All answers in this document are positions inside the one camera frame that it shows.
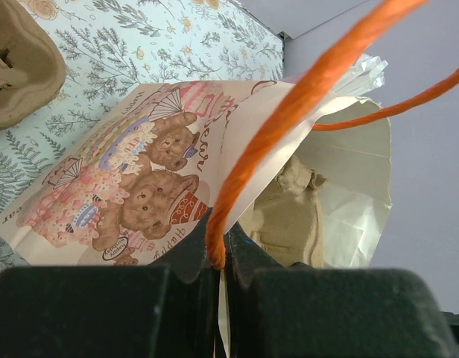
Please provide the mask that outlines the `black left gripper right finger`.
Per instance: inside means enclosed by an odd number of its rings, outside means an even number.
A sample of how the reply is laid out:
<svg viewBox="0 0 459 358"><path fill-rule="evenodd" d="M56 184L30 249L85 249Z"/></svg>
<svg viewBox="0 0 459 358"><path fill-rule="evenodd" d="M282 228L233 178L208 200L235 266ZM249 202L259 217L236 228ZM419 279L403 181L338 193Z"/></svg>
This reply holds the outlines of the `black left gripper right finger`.
<svg viewBox="0 0 459 358"><path fill-rule="evenodd" d="M225 243L232 357L459 357L410 271L286 268L239 225Z"/></svg>

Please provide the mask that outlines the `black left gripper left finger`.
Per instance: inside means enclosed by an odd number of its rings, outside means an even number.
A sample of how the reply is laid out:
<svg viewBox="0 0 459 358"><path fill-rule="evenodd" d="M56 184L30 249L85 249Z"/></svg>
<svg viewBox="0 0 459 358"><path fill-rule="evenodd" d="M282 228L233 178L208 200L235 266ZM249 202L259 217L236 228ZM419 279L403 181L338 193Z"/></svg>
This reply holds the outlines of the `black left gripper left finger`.
<svg viewBox="0 0 459 358"><path fill-rule="evenodd" d="M212 357L218 273L204 224L147 266L0 274L0 357Z"/></svg>

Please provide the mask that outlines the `kraft paper bag orange handles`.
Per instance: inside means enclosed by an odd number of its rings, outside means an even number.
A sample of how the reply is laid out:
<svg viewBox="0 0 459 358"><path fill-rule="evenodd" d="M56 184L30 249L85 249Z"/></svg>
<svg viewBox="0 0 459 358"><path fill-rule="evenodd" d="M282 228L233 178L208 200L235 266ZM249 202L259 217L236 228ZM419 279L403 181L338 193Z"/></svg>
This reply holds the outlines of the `kraft paper bag orange handles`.
<svg viewBox="0 0 459 358"><path fill-rule="evenodd" d="M340 123L378 110L363 96L332 91L319 102L304 106L299 123L283 137L261 164L250 172L245 188L237 192L235 204L223 223L225 238L241 215L256 200L291 156L326 178L318 190L323 213L324 267L318 269L371 269L368 264L390 212L391 174L390 114L377 122L341 130ZM292 99L291 91L279 104ZM282 119L278 108L269 117ZM210 259L208 264L213 269ZM215 353L230 354L230 307L225 269L218 273Z"/></svg>

